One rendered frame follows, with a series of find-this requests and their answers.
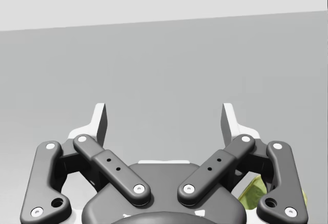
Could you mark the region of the green and blue rectangular can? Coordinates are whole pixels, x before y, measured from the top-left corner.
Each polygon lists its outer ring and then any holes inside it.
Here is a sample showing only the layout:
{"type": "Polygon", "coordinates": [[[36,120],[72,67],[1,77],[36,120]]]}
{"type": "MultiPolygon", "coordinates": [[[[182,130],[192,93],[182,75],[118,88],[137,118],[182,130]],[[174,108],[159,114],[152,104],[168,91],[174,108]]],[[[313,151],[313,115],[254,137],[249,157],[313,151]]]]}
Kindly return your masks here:
{"type": "Polygon", "coordinates": [[[261,197],[267,194],[266,186],[260,175],[254,177],[243,192],[238,197],[243,207],[246,210],[253,210],[257,208],[261,197]]]}

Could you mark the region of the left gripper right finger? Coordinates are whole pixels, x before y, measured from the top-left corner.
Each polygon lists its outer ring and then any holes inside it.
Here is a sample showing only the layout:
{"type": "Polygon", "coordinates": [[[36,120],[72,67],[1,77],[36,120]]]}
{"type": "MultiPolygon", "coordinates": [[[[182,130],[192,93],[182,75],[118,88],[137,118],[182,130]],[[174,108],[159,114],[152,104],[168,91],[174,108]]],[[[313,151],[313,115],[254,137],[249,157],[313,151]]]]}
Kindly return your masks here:
{"type": "Polygon", "coordinates": [[[282,141],[262,142],[259,133],[238,123],[233,105],[221,112],[224,149],[216,151],[177,189],[184,206],[199,203],[218,183],[232,190],[248,172],[260,174],[267,193],[260,198],[256,214],[268,224],[308,224],[309,216],[292,148],[282,141]]]}

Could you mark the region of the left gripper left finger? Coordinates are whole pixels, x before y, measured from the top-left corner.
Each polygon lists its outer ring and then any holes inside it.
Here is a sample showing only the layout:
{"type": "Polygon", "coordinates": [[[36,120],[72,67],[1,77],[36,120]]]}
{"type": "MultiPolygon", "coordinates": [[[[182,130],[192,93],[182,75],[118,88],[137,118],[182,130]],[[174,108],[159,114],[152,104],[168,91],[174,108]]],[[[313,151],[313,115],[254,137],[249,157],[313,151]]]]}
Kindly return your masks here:
{"type": "Polygon", "coordinates": [[[69,133],[65,143],[46,141],[35,152],[20,213],[21,224],[60,224],[70,218],[62,193],[67,176],[80,172],[96,191],[112,185],[133,206],[151,200],[150,186],[112,151],[103,148],[107,131],[104,103],[95,105],[89,124],[69,133]]]}

